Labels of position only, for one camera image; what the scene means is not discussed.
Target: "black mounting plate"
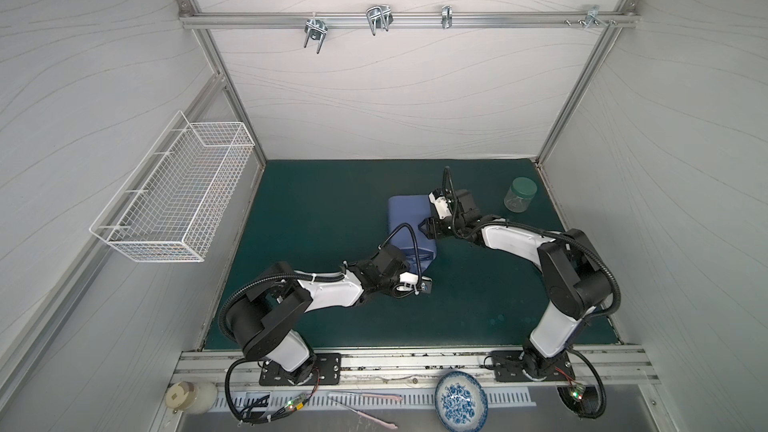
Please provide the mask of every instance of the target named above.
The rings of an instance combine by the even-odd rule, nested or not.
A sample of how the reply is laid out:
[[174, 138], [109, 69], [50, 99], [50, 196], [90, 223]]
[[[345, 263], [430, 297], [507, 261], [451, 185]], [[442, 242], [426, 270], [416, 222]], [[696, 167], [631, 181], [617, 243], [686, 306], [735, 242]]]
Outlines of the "black mounting plate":
[[[317, 382], [317, 375], [320, 374], [320, 385], [338, 385], [341, 377], [341, 354], [317, 354], [315, 367], [319, 372], [313, 370], [304, 384], [314, 385]], [[272, 360], [261, 370], [259, 385], [264, 387], [294, 386], [282, 371], [280, 364]]]
[[[520, 362], [521, 349], [518, 350], [494, 350], [491, 352], [493, 362], [493, 378], [496, 382], [532, 382], [532, 380], [523, 373], [522, 363]], [[574, 371], [571, 368], [571, 361], [568, 354], [558, 360], [555, 367], [559, 368], [571, 377]], [[559, 382], [565, 380], [559, 372], [555, 371], [548, 375], [542, 382]]]

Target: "floral plate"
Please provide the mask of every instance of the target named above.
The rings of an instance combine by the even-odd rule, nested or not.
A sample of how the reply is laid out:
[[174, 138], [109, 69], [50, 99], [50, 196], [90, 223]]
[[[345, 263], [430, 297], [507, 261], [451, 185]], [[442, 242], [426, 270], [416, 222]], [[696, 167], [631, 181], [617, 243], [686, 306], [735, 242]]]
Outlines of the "floral plate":
[[478, 432], [488, 417], [488, 399], [475, 378], [453, 371], [442, 376], [435, 389], [435, 408], [451, 432]]

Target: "green lid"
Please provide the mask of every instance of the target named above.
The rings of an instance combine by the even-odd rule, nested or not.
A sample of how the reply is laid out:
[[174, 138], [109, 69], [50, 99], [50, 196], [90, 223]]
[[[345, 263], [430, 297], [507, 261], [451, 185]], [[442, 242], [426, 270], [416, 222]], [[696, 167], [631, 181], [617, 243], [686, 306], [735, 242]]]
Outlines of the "green lid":
[[512, 181], [512, 190], [520, 198], [533, 198], [538, 187], [536, 187], [536, 182], [528, 177], [517, 177]]

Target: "clear jar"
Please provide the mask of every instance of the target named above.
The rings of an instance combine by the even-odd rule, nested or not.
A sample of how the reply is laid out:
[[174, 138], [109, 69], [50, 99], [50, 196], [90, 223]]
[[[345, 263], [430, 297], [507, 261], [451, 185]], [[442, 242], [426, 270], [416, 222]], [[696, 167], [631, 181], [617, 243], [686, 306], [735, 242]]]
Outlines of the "clear jar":
[[528, 177], [517, 177], [504, 197], [504, 206], [513, 212], [525, 212], [536, 195], [536, 182]]

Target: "wire mesh basket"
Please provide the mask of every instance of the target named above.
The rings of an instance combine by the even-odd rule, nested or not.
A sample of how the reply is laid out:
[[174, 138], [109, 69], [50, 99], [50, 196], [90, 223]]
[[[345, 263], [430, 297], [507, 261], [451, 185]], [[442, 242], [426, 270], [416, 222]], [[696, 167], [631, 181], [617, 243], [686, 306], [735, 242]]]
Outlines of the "wire mesh basket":
[[91, 226], [136, 262], [202, 262], [254, 148], [242, 122], [178, 115], [183, 126], [169, 126], [153, 149], [168, 148], [142, 160]]

